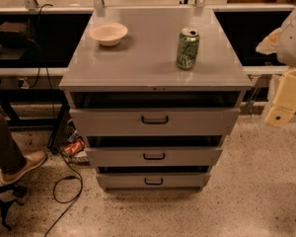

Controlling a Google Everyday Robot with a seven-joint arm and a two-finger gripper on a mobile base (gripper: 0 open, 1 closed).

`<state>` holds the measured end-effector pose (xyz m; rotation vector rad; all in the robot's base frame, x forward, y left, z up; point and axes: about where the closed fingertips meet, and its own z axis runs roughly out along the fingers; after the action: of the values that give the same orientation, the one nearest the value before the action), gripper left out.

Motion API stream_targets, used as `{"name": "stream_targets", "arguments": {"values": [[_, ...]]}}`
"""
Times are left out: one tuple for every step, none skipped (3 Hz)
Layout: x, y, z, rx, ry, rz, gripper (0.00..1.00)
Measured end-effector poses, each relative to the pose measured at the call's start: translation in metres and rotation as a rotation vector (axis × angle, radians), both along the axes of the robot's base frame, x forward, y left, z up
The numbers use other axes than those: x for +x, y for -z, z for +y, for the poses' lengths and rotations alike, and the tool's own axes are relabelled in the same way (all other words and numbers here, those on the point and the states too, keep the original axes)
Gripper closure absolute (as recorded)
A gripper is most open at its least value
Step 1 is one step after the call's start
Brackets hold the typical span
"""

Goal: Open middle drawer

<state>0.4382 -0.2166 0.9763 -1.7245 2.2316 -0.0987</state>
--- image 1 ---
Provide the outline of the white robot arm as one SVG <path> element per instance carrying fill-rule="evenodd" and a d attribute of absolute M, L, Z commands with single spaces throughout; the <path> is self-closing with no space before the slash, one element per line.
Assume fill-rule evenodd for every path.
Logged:
<path fill-rule="evenodd" d="M 271 32 L 256 47 L 262 54 L 275 53 L 277 60 L 289 67 L 278 79 L 278 86 L 264 121 L 282 127 L 296 114 L 296 8 L 281 27 Z"/>

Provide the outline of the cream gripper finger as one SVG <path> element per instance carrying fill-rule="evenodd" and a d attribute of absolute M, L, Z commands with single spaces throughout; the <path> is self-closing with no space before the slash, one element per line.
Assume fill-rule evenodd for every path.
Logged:
<path fill-rule="evenodd" d="M 296 68 L 282 74 L 271 107 L 264 121 L 273 127 L 283 127 L 296 114 Z"/>

